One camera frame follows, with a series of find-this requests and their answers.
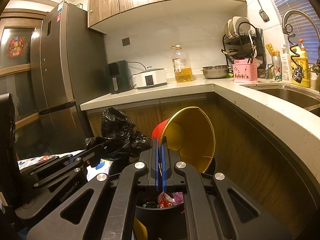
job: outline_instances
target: pink plastic basket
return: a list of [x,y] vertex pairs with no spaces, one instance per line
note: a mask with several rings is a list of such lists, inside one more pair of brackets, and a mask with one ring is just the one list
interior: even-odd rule
[[248,64],[248,59],[236,59],[233,67],[234,82],[256,83],[258,82],[257,59]]

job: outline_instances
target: refrigerator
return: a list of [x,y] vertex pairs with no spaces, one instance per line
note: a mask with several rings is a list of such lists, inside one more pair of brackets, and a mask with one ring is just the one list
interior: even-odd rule
[[87,12],[61,2],[31,37],[37,111],[52,154],[85,149],[93,137],[80,104],[109,93],[103,34],[88,29]]

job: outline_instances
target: stainless steel basin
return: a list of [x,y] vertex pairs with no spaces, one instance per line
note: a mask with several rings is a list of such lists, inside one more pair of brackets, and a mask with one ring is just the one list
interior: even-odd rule
[[320,96],[318,95],[285,84],[256,84],[245,86],[283,99],[320,116]]

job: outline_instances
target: hanging spatula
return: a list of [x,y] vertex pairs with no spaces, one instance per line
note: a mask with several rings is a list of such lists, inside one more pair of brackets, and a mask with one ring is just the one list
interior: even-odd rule
[[259,11],[259,14],[260,14],[262,20],[263,20],[265,23],[268,22],[268,21],[270,21],[268,15],[267,15],[267,14],[265,13],[265,11],[262,9],[262,5],[261,5],[261,3],[260,3],[259,0],[258,0],[258,3],[260,4],[260,7],[261,7],[261,10]]

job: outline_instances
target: yellow detergent bottle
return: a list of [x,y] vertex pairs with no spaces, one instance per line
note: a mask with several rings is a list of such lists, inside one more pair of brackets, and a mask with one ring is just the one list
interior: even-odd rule
[[[297,46],[297,47],[294,47],[293,49],[296,49],[297,53],[300,55],[300,57],[294,57],[293,59],[297,61],[300,66],[302,66],[304,78],[302,79],[301,83],[298,83],[292,79],[292,84],[308,88],[310,87],[310,69],[309,69],[308,55],[307,55],[306,49],[302,43],[301,43],[301,48]],[[292,60],[291,60],[291,67],[292,67],[292,72],[297,67]]]

